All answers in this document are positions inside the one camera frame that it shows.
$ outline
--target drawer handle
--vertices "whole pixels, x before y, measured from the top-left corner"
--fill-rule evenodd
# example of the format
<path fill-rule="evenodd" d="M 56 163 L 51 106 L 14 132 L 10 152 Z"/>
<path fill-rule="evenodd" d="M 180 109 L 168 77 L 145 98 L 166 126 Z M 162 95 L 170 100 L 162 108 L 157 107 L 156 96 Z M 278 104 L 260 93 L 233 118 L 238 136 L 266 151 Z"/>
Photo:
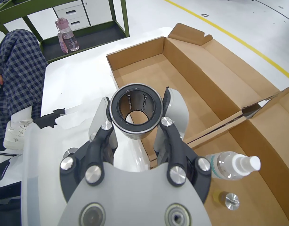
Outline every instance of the drawer handle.
<path fill-rule="evenodd" d="M 72 14 L 76 14 L 76 11 L 75 10 L 72 10 L 72 11 L 68 11 L 66 12 L 67 15 L 72 15 Z"/>
<path fill-rule="evenodd" d="M 72 23 L 71 23 L 72 26 L 75 26 L 75 25 L 78 25 L 78 24 L 81 24 L 79 20 L 76 21 L 76 22 L 72 22 Z"/>

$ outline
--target bottle label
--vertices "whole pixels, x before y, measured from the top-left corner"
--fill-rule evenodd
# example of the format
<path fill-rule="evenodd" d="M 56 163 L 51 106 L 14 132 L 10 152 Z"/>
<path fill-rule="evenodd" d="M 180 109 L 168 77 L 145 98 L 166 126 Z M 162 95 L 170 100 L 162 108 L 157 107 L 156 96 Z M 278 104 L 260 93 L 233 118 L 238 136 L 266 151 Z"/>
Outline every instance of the bottle label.
<path fill-rule="evenodd" d="M 211 157 L 211 161 L 210 161 L 210 163 L 211 163 L 211 170 L 212 170 L 211 175 L 212 175 L 213 178 L 223 179 L 223 178 L 221 177 L 222 175 L 220 174 L 218 167 L 214 164 L 214 158 L 215 158 L 215 155 L 213 155 L 213 156 Z"/>
<path fill-rule="evenodd" d="M 61 33 L 58 33 L 58 41 L 60 42 L 60 46 L 61 46 L 63 53 L 68 53 L 68 48 L 64 43 L 64 40 L 63 40 Z"/>

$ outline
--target green metal shelf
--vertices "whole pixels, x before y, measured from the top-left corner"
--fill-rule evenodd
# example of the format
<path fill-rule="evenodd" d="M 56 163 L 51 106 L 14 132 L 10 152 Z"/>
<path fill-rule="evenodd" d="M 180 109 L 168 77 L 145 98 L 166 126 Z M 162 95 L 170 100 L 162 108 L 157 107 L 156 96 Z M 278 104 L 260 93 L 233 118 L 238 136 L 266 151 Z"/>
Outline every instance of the green metal shelf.
<path fill-rule="evenodd" d="M 74 31 L 74 35 L 80 44 L 80 50 L 64 54 L 59 46 L 57 36 L 44 40 L 32 22 L 29 20 L 28 15 L 72 1 L 77 0 L 9 0 L 8 2 L 0 5 L 0 31 L 7 34 L 8 30 L 4 24 L 18 18 L 23 18 L 27 26 L 40 42 L 41 49 L 48 62 L 67 57 L 108 42 L 129 37 L 128 16 L 125 0 L 120 0 L 125 27 L 124 30 L 116 21 L 113 0 L 109 0 L 112 21 Z"/>

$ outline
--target white sneaker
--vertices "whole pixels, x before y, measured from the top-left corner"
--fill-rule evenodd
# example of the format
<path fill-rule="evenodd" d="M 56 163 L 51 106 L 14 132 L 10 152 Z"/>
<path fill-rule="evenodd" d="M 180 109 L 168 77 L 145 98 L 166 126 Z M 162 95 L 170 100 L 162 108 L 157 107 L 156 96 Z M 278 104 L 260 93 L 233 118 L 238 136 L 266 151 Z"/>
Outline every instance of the white sneaker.
<path fill-rule="evenodd" d="M 25 132 L 32 121 L 32 119 L 20 121 L 19 125 L 15 128 L 11 127 L 11 122 L 9 121 L 6 126 L 3 146 L 13 150 L 23 150 Z"/>

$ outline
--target person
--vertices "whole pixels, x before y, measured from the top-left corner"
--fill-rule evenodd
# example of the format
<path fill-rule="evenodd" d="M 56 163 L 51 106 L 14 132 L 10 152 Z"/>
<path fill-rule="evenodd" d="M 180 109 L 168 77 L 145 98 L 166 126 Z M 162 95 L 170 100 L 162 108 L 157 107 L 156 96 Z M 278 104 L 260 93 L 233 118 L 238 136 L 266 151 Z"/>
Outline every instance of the person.
<path fill-rule="evenodd" d="M 40 117 L 47 67 L 35 35 L 9 32 L 0 44 L 0 139 L 8 149 L 23 150 L 24 135 Z"/>

